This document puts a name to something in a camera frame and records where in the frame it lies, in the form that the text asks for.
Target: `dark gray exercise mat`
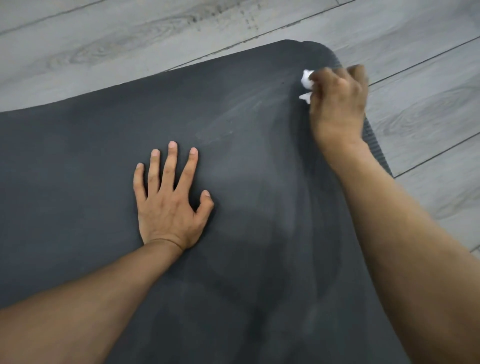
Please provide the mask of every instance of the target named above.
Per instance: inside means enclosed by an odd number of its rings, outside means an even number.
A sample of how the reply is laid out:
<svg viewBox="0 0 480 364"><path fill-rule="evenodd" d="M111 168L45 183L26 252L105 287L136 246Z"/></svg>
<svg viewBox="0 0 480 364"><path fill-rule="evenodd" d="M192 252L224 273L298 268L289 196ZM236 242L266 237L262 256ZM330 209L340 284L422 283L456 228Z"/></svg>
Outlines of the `dark gray exercise mat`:
<svg viewBox="0 0 480 364"><path fill-rule="evenodd" d="M178 174L200 151L192 204L216 208L108 363L408 362L298 99L303 69L336 65L282 41L1 113L0 306L141 246L133 170L175 140Z"/></svg>

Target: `laminate flooring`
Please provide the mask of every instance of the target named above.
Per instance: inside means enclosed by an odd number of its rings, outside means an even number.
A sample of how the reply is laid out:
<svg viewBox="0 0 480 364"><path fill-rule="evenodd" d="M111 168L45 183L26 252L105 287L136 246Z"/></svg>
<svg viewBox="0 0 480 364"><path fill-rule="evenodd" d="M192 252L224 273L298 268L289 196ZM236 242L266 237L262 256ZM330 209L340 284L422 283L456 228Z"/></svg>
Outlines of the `laminate flooring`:
<svg viewBox="0 0 480 364"><path fill-rule="evenodd" d="M396 180L480 257L478 0L3 1L0 111L282 39L366 65Z"/></svg>

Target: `left hand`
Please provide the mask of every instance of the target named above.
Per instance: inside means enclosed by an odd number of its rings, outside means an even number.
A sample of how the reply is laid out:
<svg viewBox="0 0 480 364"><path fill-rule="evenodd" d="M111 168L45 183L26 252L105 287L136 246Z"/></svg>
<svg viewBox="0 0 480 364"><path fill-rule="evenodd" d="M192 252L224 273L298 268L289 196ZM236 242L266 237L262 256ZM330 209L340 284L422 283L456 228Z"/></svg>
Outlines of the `left hand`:
<svg viewBox="0 0 480 364"><path fill-rule="evenodd" d="M144 244L162 241L181 251L194 246L212 212L214 203L208 191L200 195L200 206L193 211L188 193L197 167L198 150L192 148L177 188L173 189L177 165L177 143L168 144L168 156L160 183L160 151L154 149L148 170L148 196L144 187L144 165L139 163L133 176L138 207L138 224Z"/></svg>

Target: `wooden floor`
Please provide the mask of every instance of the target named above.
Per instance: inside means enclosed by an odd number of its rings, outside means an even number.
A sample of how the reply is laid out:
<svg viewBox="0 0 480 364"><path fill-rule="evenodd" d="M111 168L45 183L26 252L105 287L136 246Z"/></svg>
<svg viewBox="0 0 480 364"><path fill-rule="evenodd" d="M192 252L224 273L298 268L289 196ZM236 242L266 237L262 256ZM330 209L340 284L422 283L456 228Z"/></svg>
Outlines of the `wooden floor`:
<svg viewBox="0 0 480 364"><path fill-rule="evenodd" d="M480 245L479 0L15 0L0 3L0 111L281 39L363 63L396 180ZM480 250L475 251L480 257Z"/></svg>

